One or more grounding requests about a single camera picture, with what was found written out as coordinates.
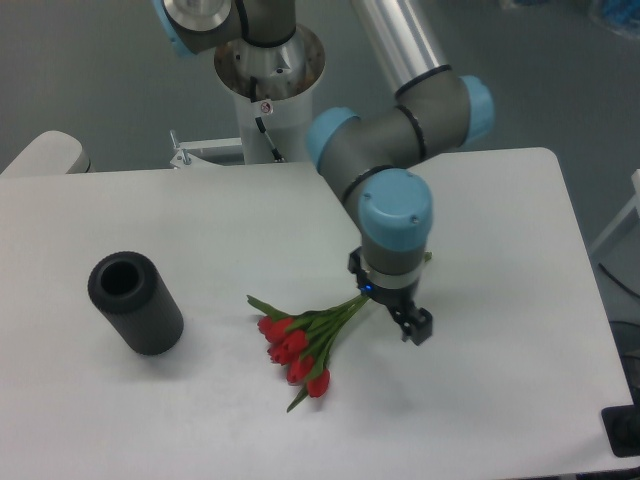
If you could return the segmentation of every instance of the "light blue joint cap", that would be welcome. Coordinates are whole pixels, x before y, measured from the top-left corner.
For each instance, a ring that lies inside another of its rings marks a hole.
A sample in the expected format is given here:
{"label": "light blue joint cap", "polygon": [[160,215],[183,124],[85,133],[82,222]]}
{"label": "light blue joint cap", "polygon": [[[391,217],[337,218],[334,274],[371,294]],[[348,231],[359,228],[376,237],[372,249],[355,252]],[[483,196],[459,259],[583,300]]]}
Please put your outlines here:
{"label": "light blue joint cap", "polygon": [[342,125],[352,118],[358,118],[353,110],[345,107],[330,108],[321,113],[313,121],[307,132],[307,150],[311,156],[316,170],[320,171],[320,161],[331,137],[340,129]]}
{"label": "light blue joint cap", "polygon": [[173,50],[176,54],[179,57],[193,57],[195,54],[189,50],[184,43],[182,43],[182,40],[180,40],[180,37],[173,29],[173,25],[171,25],[171,22],[164,11],[164,7],[162,6],[162,0],[151,0],[151,2],[153,3],[153,7],[156,9],[162,28],[164,28],[167,37],[169,37],[171,45],[173,45]]}
{"label": "light blue joint cap", "polygon": [[358,205],[363,234],[393,252],[423,246],[433,225],[426,182],[407,170],[383,170],[365,185]]}
{"label": "light blue joint cap", "polygon": [[489,89],[478,77],[460,77],[469,92],[469,104],[471,106],[471,118],[469,119],[469,131],[465,139],[465,145],[469,142],[485,136],[493,129],[496,120],[496,109],[493,97]]}

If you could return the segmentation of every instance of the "table surface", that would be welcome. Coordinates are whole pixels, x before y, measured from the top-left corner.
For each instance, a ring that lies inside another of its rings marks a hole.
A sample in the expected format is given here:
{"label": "table surface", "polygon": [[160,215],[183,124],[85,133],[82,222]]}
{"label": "table surface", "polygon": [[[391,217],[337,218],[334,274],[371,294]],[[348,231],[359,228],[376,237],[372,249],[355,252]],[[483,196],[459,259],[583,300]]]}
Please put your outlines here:
{"label": "table surface", "polygon": [[[629,404],[555,156],[441,155],[414,169],[436,221],[402,343],[369,304],[321,401],[271,365],[252,294],[292,313],[355,293],[359,234],[310,165],[0,180],[3,478],[500,479],[635,467],[600,419]],[[185,331],[133,353],[91,304],[106,255],[158,267]]]}

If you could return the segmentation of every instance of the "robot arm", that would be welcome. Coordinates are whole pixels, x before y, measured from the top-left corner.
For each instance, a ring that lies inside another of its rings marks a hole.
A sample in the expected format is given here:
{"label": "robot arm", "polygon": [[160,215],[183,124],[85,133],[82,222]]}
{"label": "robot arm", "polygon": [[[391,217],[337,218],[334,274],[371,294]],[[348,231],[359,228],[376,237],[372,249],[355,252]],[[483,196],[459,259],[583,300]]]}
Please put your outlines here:
{"label": "robot arm", "polygon": [[320,115],[307,136],[318,172],[362,234],[349,270],[363,295],[385,305],[403,338],[432,333],[429,312],[413,297],[433,222],[432,197],[405,170],[484,135],[494,107],[475,77],[456,76],[414,0],[352,0],[397,106],[361,120],[351,110]]}
{"label": "robot arm", "polygon": [[[280,92],[269,85],[279,78],[272,75],[273,62],[264,60],[296,58],[291,53],[296,51],[295,0],[156,1],[170,24],[168,33],[178,37],[174,46],[179,40],[196,53],[242,38],[247,51],[236,56],[241,57],[239,76]],[[431,315],[417,308],[413,297],[433,202],[424,180],[406,169],[491,130],[493,101],[478,79],[453,73],[417,0],[352,0],[352,5],[397,106],[366,120],[346,108],[328,110],[309,129],[307,147],[362,234],[362,246],[349,259],[358,287],[387,307],[405,340],[419,345],[432,333]],[[274,100],[295,95],[285,89]]]}

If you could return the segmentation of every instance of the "black cable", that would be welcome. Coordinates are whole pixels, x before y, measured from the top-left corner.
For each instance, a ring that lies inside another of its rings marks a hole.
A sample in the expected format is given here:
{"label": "black cable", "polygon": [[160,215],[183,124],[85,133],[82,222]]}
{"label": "black cable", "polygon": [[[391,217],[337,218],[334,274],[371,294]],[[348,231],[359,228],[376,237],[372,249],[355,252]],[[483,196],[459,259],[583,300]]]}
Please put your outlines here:
{"label": "black cable", "polygon": [[614,325],[627,325],[629,327],[640,328],[640,323],[629,322],[628,320],[611,320],[609,323]]}
{"label": "black cable", "polygon": [[[249,100],[251,100],[251,103],[256,103],[258,101],[258,79],[256,77],[251,77],[249,81]],[[278,150],[278,148],[273,143],[271,135],[269,135],[269,133],[267,132],[267,127],[265,127],[261,117],[256,117],[256,125],[258,126],[258,130],[260,130],[260,133],[264,135],[265,140],[269,144],[271,154],[273,155],[273,159],[275,160],[275,162],[284,163],[285,159],[280,153],[280,150]]]}
{"label": "black cable", "polygon": [[609,279],[613,283],[618,285],[622,290],[624,290],[626,293],[631,295],[633,298],[640,300],[640,293],[634,292],[629,287],[627,287],[624,283],[618,280],[609,270],[607,270],[607,267],[605,267],[602,263],[598,264],[598,268],[602,270],[602,273],[604,273],[607,277],[609,277]]}

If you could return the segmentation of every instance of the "red tulip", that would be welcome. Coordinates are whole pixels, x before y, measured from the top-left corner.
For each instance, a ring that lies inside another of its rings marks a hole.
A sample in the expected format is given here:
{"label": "red tulip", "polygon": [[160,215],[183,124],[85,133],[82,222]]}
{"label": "red tulip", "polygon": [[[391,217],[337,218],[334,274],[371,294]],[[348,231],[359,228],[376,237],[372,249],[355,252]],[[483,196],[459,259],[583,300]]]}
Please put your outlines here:
{"label": "red tulip", "polygon": [[282,320],[278,320],[275,322],[269,331],[264,334],[267,342],[269,343],[280,343],[285,337],[288,335],[285,332],[286,328],[293,323],[293,318],[283,318]]}
{"label": "red tulip", "polygon": [[278,363],[280,365],[287,365],[288,363],[291,363],[294,358],[293,354],[282,348],[282,344],[272,345],[271,348],[267,350],[267,353],[271,357],[271,361],[273,363]]}
{"label": "red tulip", "polygon": [[289,353],[300,353],[309,346],[307,334],[303,330],[295,330],[284,339],[282,346]]}
{"label": "red tulip", "polygon": [[260,330],[261,334],[266,335],[267,332],[271,330],[274,323],[275,322],[271,320],[271,317],[262,317],[260,321],[258,321],[258,330]]}
{"label": "red tulip", "polygon": [[329,379],[331,374],[326,368],[322,371],[319,377],[309,380],[307,382],[307,392],[311,398],[318,398],[324,395],[329,388]]}
{"label": "red tulip", "polygon": [[289,365],[289,371],[287,372],[287,381],[291,384],[295,384],[304,379],[313,368],[313,357],[307,355],[302,360],[300,357],[295,358],[291,365]]}

